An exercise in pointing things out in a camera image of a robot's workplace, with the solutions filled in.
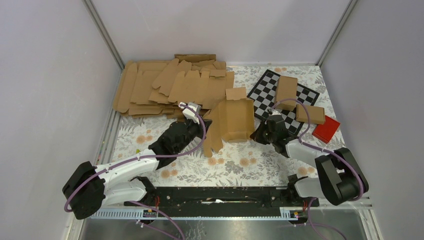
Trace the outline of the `brown cardboard box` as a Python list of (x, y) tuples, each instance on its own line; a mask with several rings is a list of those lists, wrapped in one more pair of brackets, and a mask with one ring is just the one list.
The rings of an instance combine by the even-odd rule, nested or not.
[(203, 142), (203, 154), (210, 158), (227, 143), (246, 142), (255, 131), (254, 101), (247, 97), (245, 87), (228, 88), (225, 99), (203, 116), (211, 120)]

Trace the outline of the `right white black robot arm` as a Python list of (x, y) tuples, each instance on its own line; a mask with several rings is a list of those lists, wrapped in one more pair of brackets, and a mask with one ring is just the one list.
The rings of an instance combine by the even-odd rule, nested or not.
[(356, 201), (369, 191), (369, 183), (348, 148), (328, 150), (307, 143), (288, 131), (280, 114), (272, 114), (261, 121), (250, 138), (263, 145), (272, 145), (278, 154), (317, 170), (317, 177), (288, 178), (286, 198), (293, 206), (313, 197), (326, 198), (338, 206)]

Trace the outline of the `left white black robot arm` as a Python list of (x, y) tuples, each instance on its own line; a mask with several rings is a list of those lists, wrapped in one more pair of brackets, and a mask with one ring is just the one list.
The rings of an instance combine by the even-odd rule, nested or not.
[(66, 198), (64, 210), (83, 220), (101, 207), (139, 201), (148, 206), (155, 200), (154, 186), (139, 175), (168, 166), (178, 157), (189, 155), (202, 146), (183, 150), (195, 138), (206, 138), (211, 119), (202, 123), (193, 120), (175, 121), (145, 150), (113, 163), (92, 165), (81, 163), (62, 188)]

